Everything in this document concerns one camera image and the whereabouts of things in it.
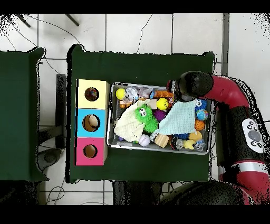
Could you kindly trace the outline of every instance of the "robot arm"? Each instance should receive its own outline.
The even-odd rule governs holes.
[[[270,201],[270,179],[264,160],[264,147],[249,102],[238,86],[228,78],[200,71],[182,74],[173,85],[175,96],[192,96],[218,102],[216,114],[220,179],[237,185],[256,203]]]

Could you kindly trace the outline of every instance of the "green fuzzy toy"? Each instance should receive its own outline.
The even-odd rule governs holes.
[[[158,128],[158,121],[153,117],[151,107],[143,104],[135,110],[135,117],[139,122],[145,123],[144,130],[153,133]]]

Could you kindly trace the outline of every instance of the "metal tray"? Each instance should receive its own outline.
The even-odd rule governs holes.
[[[196,155],[205,155],[210,150],[210,143],[211,143],[211,121],[213,120],[211,109],[213,107],[211,100],[207,100],[207,107],[206,110],[208,111],[208,118],[205,123],[205,128],[201,130],[201,134],[203,139],[206,143],[206,149],[202,152],[199,152],[197,150],[189,150],[182,148],[179,151],[172,150],[170,145],[167,145],[165,148],[160,147],[159,145],[150,142],[150,144],[146,147],[143,147],[141,145],[133,144],[127,141],[119,141],[118,136],[113,132],[113,122],[118,119],[121,114],[124,112],[126,108],[121,108],[119,106],[119,99],[115,96],[115,92],[118,88],[126,88],[129,87],[145,87],[145,88],[154,88],[154,90],[166,90],[165,87],[159,87],[159,86],[146,86],[146,85],[137,85],[137,84],[130,84],[130,83],[120,83],[115,82],[111,85],[111,91],[110,91],[110,99],[109,99],[109,111],[108,111],[108,127],[107,127],[107,144],[109,147],[113,148],[126,148],[128,150],[151,150],[151,151],[157,151],[157,152],[168,152],[168,153],[186,153],[186,154],[196,154]]]

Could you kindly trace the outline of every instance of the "orange ball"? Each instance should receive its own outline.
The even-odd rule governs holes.
[[[195,120],[195,129],[196,130],[203,130],[205,127],[205,123],[202,120]]]

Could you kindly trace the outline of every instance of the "dark green table surface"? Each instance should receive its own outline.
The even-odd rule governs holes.
[[[211,73],[214,54],[120,54],[112,52],[84,52],[74,45],[67,54],[68,88],[71,88],[71,105],[75,105],[76,79],[106,80],[165,86],[168,80],[178,79],[187,71]],[[75,106],[71,109],[71,130],[74,130]],[[70,181],[80,180],[137,180],[137,181],[207,181],[209,154],[190,155],[144,150],[108,148],[104,166],[74,166],[74,132],[71,134],[69,169]]]

